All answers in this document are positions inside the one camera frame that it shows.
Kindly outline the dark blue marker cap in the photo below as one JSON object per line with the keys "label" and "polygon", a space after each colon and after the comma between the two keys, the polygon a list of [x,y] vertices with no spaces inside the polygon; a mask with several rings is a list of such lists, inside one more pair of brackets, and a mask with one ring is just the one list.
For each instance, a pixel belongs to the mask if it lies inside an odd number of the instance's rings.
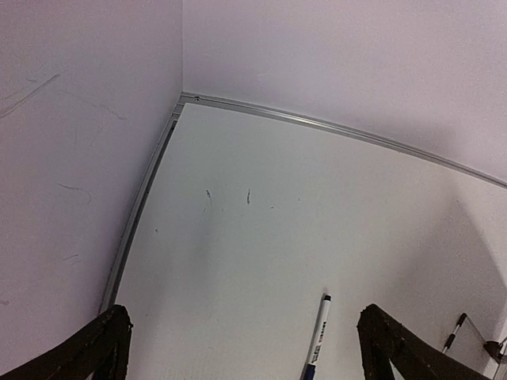
{"label": "dark blue marker cap", "polygon": [[314,364],[307,363],[303,368],[300,380],[314,380],[315,372],[316,366]]}

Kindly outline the pink framed whiteboard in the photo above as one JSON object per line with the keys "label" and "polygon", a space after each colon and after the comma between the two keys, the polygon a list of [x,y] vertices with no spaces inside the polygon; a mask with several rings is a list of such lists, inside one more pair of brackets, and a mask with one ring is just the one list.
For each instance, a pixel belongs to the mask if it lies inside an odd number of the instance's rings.
{"label": "pink framed whiteboard", "polygon": [[446,339],[441,352],[445,355],[448,353],[449,349],[456,341],[458,331],[461,330],[464,324],[470,326],[472,332],[482,345],[482,349],[494,361],[496,369],[494,371],[493,379],[504,379],[506,376],[506,338],[501,341],[487,340],[466,313],[460,314],[455,327]]}

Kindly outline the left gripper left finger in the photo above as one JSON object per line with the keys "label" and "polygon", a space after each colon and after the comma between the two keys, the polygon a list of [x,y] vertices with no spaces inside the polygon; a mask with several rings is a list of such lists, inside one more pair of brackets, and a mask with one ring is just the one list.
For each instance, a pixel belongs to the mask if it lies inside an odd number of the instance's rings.
{"label": "left gripper left finger", "polygon": [[2,379],[125,379],[133,324],[113,305],[70,338],[14,368]]}

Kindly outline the white marker pen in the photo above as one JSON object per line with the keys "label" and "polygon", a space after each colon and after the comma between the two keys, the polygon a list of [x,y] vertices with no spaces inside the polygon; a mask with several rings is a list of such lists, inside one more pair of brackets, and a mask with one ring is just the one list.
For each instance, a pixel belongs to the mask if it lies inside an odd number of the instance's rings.
{"label": "white marker pen", "polygon": [[323,295],[318,311],[314,334],[311,339],[311,348],[307,359],[308,365],[315,365],[318,361],[318,357],[325,336],[327,318],[330,311],[331,303],[332,297],[329,294]]}

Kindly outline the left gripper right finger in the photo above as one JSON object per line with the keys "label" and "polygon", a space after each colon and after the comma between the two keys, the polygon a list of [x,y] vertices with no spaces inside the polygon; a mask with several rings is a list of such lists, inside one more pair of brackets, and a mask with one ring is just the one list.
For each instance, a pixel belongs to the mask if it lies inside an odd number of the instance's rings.
{"label": "left gripper right finger", "polygon": [[366,379],[484,379],[470,367],[437,351],[376,304],[360,313],[357,324]]}

